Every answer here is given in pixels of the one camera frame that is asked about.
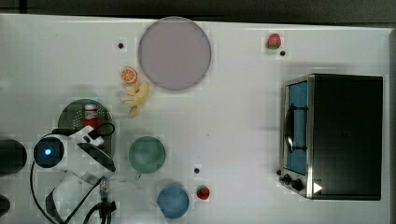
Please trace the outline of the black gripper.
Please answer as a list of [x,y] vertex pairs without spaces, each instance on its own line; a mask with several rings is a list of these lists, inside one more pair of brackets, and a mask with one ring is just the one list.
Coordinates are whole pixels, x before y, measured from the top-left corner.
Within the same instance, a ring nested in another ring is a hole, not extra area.
[[116,167],[112,158],[102,150],[106,144],[105,138],[112,133],[104,133],[100,129],[94,129],[88,125],[68,136],[67,144],[73,149],[70,155],[82,158],[82,164],[86,172],[115,172]]

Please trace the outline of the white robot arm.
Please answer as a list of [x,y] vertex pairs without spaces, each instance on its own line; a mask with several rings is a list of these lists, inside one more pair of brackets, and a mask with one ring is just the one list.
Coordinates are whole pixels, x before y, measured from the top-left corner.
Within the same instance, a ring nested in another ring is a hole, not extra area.
[[164,224],[151,195],[116,173],[92,127],[24,145],[1,137],[1,224]]

